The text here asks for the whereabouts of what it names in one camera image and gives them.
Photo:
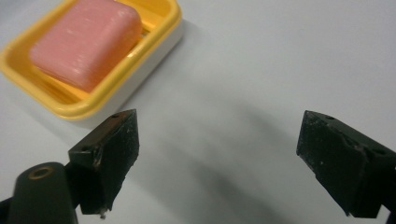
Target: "white surface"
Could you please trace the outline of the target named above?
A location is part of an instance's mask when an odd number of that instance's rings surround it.
[[[0,1],[0,46],[59,2]],[[183,40],[124,105],[140,157],[106,221],[385,223],[345,217],[295,149],[306,109],[396,148],[396,2],[179,0]],[[0,77],[0,198],[90,130]]]

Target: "soap bar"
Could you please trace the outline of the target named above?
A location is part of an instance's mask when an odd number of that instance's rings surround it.
[[[77,0],[32,46],[32,64],[86,92],[124,58],[142,33],[139,14],[113,0]]]

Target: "soap dish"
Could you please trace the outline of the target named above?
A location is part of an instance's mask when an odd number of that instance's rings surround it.
[[[87,93],[33,66],[29,50],[77,0],[64,0],[40,21],[8,43],[0,69],[15,85],[61,119],[96,125],[117,111],[182,37],[181,11],[175,0],[117,0],[134,7],[142,38],[110,73]]]

